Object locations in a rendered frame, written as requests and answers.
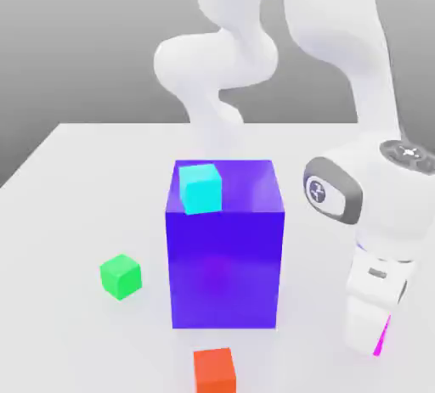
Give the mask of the large blue box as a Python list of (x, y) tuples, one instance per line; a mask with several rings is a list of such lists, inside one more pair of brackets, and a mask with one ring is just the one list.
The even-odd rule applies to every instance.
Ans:
[(187, 215), (176, 160), (165, 211), (174, 328), (274, 328), (285, 207), (269, 160), (217, 160), (221, 211)]

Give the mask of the small orange cube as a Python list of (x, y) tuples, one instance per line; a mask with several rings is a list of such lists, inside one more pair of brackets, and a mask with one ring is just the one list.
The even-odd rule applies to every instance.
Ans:
[(229, 348), (195, 351), (195, 393), (236, 393), (236, 374)]

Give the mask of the small green cube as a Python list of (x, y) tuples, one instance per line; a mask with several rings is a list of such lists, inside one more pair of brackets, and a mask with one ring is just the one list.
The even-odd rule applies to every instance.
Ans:
[(125, 254), (101, 264), (99, 273), (104, 290), (117, 300), (123, 300), (142, 288), (141, 267)]

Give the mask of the small cyan cube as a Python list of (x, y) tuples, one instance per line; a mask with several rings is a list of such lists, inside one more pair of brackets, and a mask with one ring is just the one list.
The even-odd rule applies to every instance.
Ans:
[(223, 204), (223, 181), (214, 164), (180, 166), (179, 195), (187, 215), (217, 212)]

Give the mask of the small magenta cube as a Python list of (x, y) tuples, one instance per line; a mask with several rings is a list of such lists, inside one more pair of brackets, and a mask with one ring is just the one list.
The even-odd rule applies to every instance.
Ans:
[(379, 338), (379, 340), (378, 340), (378, 342), (376, 344), (376, 347), (375, 347), (375, 349), (373, 351), (373, 356), (374, 357), (378, 357), (378, 356), (381, 355), (383, 343), (384, 343), (384, 340), (385, 340), (385, 336), (386, 336), (386, 333), (387, 333), (387, 329), (388, 329), (390, 320), (391, 320), (391, 317), (388, 317), (388, 319), (387, 319), (387, 321), (386, 321), (386, 323), (384, 325), (384, 328), (383, 328), (383, 330), (381, 332), (381, 336), (380, 336), (380, 338)]

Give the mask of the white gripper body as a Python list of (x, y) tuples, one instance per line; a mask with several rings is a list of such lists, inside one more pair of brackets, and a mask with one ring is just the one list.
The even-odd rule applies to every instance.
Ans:
[(344, 327), (346, 345), (363, 355), (373, 355), (390, 316), (391, 307), (386, 302), (348, 295)]

